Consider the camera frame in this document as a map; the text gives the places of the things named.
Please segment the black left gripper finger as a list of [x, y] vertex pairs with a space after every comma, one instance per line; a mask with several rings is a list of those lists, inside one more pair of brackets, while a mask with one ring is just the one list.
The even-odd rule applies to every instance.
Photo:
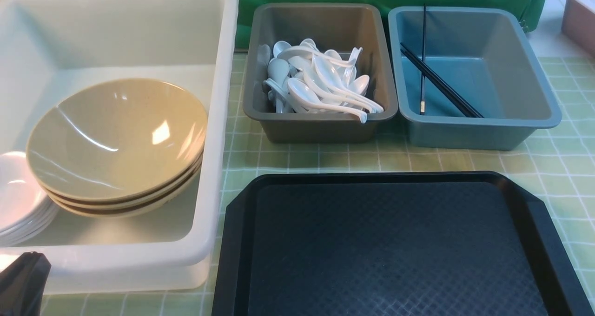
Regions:
[[40, 316], [51, 263], [43, 253], [25, 252], [0, 274], [0, 314]]

